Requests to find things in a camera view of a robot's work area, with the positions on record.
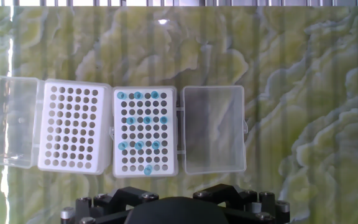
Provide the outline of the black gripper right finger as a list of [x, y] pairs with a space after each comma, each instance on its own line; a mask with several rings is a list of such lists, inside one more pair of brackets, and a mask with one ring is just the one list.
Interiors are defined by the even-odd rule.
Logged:
[[290, 223], [290, 203], [269, 191], [257, 192], [238, 185], [218, 184], [199, 190], [192, 199], [207, 203], [227, 223]]

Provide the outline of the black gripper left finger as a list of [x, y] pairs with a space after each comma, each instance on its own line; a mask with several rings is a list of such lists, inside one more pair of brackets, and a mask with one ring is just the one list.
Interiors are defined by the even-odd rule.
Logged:
[[135, 187], [115, 189], [94, 197], [80, 197], [73, 207], [62, 209], [60, 223], [124, 223], [129, 214], [128, 206], [134, 208], [158, 199], [158, 194]]

